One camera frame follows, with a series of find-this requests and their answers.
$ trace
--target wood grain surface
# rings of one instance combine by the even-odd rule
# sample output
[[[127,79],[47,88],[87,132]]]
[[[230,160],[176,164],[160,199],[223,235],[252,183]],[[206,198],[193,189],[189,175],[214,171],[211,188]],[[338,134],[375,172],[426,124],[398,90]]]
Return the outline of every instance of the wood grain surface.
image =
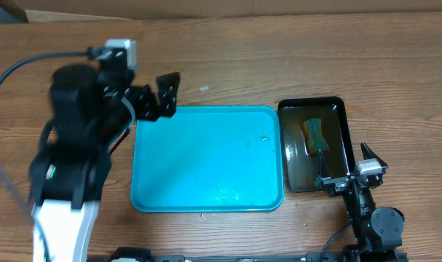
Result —
[[[373,197],[406,216],[399,250],[411,261],[442,261],[442,12],[0,25],[0,74],[31,55],[109,38],[138,40],[137,84],[181,72],[180,105],[277,108],[286,98],[343,98],[357,160],[364,140],[390,166]],[[72,62],[82,60],[32,63],[0,89],[0,158],[25,196],[51,117],[50,76]],[[200,92],[204,86],[209,91]],[[187,256],[298,255],[321,250],[347,220],[341,198],[288,189],[269,213],[140,213],[129,199],[133,144],[131,135],[113,154],[90,255],[118,246]],[[348,231],[331,249],[353,242]],[[0,261],[30,261],[31,252],[31,224],[0,186]]]

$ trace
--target turquoise plastic tray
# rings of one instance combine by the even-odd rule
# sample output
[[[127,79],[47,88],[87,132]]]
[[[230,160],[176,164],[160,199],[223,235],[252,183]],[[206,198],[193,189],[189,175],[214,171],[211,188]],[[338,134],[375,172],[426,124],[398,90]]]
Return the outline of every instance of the turquoise plastic tray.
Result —
[[[137,122],[130,199],[143,212],[270,211],[284,198],[279,119],[267,106],[179,106]]]

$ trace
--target green sponge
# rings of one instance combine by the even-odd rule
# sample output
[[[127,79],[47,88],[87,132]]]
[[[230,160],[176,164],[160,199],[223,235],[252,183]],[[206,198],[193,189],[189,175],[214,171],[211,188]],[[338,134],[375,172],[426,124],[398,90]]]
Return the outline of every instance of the green sponge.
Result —
[[[321,119],[308,119],[300,124],[300,128],[303,132],[303,136],[305,137],[307,153],[309,155],[317,156],[319,150],[329,150],[329,146],[326,143],[321,130]]]

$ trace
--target black tray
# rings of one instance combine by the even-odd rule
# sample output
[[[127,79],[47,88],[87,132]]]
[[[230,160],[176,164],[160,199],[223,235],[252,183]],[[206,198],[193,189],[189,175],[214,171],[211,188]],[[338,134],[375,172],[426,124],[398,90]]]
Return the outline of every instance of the black tray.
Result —
[[[282,100],[278,106],[282,138],[285,179],[294,192],[322,191],[315,185],[317,156],[305,149],[300,124],[311,118],[320,118],[322,134],[329,150],[324,151],[332,178],[345,176],[355,169],[350,131],[344,101],[338,97]]]

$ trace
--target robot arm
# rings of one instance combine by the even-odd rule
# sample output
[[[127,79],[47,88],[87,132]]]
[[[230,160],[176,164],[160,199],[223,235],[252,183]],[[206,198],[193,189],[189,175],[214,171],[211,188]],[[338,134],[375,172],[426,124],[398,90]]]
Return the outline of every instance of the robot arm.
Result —
[[[137,58],[134,41],[111,39],[105,47],[89,48],[88,57],[100,63],[99,70],[74,64],[53,74],[54,116],[29,170],[35,262],[44,260],[42,237],[54,262],[86,261],[111,169],[115,147],[109,151],[110,145],[127,130],[122,137],[126,136],[136,119],[156,121],[175,113],[178,73],[157,77],[159,104],[148,85],[131,86]],[[48,143],[52,130],[58,139]]]
[[[334,179],[329,175],[323,153],[319,154],[317,185],[329,197],[343,196],[357,242],[344,247],[338,261],[407,261],[396,251],[402,245],[403,213],[393,207],[376,208],[370,192],[370,188],[382,185],[388,165],[366,143],[361,143],[361,151],[364,160],[357,162],[355,170]]]

